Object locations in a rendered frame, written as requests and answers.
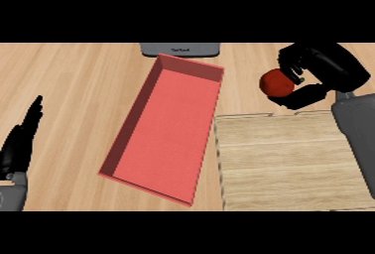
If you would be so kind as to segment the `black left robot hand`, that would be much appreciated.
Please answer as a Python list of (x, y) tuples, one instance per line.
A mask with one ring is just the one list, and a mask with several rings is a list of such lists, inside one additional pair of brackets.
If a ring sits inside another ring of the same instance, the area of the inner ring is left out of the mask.
[(27, 171), (32, 142), (42, 117), (42, 96), (38, 95), (26, 112), (20, 125), (16, 125), (7, 135), (0, 149), (0, 181), (8, 179), (7, 175)]

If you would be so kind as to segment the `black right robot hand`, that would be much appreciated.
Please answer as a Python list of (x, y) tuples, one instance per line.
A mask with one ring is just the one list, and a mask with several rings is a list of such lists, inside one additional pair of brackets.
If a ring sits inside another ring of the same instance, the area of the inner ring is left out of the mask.
[(351, 92), (370, 78), (357, 58), (336, 43), (293, 43), (278, 51), (278, 67), (293, 84), (301, 84), (298, 77), (305, 69), (318, 80), (289, 95), (268, 97), (290, 110), (320, 101), (330, 90)]

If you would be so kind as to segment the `tan cardboard box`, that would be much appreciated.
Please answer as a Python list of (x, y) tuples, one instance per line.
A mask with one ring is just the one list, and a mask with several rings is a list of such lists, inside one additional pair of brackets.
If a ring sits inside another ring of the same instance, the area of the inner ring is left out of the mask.
[(375, 209), (329, 112), (218, 116), (213, 131), (227, 210)]

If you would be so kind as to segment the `red rectangular tray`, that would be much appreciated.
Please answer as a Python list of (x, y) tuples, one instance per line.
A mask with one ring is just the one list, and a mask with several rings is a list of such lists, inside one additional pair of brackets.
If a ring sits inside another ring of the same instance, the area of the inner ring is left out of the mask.
[(97, 174), (193, 204), (224, 69), (156, 57)]

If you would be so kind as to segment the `grey flat appliance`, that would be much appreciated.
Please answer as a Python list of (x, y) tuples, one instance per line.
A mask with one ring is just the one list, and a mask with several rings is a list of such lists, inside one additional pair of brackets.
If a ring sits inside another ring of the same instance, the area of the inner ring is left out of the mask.
[(140, 43), (141, 54), (156, 57), (159, 54), (182, 58), (206, 58), (219, 54), (218, 43)]

